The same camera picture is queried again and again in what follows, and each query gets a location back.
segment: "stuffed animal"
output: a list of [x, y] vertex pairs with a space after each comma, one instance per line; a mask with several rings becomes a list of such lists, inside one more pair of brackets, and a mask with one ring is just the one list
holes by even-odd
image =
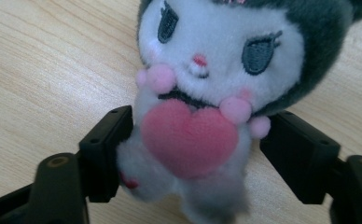
[[146, 202], [177, 194], [194, 223], [234, 222], [265, 116], [316, 86], [360, 19], [357, 0], [142, 0], [124, 188]]

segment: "pink heart cushion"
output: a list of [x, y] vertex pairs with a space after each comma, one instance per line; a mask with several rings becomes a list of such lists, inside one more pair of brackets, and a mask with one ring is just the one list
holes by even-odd
[[206, 175], [223, 164], [239, 140], [234, 124], [218, 109], [192, 113], [178, 100], [151, 109], [141, 124], [147, 149], [180, 178]]

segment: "wooden surface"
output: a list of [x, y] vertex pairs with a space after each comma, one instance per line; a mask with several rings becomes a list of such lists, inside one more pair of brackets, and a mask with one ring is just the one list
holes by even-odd
[[[138, 0], [0, 0], [0, 196], [33, 181], [46, 157], [77, 143], [110, 109], [131, 105], [142, 67]], [[290, 110], [362, 154], [362, 22], [314, 93]], [[302, 205], [255, 144], [247, 167], [250, 214], [238, 223], [329, 223], [325, 205]], [[91, 223], [188, 223], [179, 201], [136, 202], [120, 190], [89, 204]]]

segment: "white plush body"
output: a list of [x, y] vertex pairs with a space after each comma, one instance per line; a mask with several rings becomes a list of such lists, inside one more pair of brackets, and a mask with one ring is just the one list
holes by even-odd
[[240, 141], [226, 163], [207, 176], [181, 179], [160, 164], [142, 142], [138, 124], [159, 103], [158, 95], [149, 88], [137, 95], [136, 123], [132, 136], [118, 147], [118, 167], [126, 180], [137, 181], [138, 187], [125, 189], [146, 202], [175, 193], [183, 199], [183, 210], [194, 223], [231, 223], [236, 214], [246, 211], [244, 167], [251, 144], [247, 123], [238, 125]]
[[[168, 7], [179, 20], [170, 40], [161, 43], [158, 27]], [[159, 63], [169, 65], [181, 91], [217, 106], [225, 117], [230, 113], [232, 118], [233, 112], [222, 110], [225, 106], [221, 104], [226, 99], [240, 99], [249, 110], [238, 118], [249, 119], [299, 81], [303, 38], [298, 28], [286, 20], [285, 12], [285, 8], [251, 9], [237, 3], [214, 4], [211, 0], [153, 0], [140, 24], [141, 56], [148, 68]], [[274, 34], [279, 35], [274, 40], [270, 63], [258, 75], [248, 74], [242, 57], [246, 40]], [[237, 214], [246, 211], [244, 167], [252, 139], [251, 122], [233, 121], [238, 143], [226, 162], [210, 174], [180, 178], [166, 169], [142, 140], [142, 120], [163, 102], [158, 95], [149, 85], [140, 85], [132, 136], [118, 147], [118, 168], [126, 185], [130, 185], [125, 189], [143, 201], [178, 194], [184, 212], [194, 223], [232, 223]]]

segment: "blue eye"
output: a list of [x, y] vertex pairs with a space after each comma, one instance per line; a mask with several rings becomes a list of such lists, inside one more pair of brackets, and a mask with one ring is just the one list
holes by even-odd
[[251, 76], [263, 73], [272, 60], [274, 49], [279, 46], [275, 40], [283, 32], [248, 39], [243, 48], [242, 62], [245, 72]]
[[178, 22], [178, 16], [167, 2], [164, 2], [165, 9], [161, 10], [161, 20], [158, 29], [158, 40], [165, 44], [169, 42]]

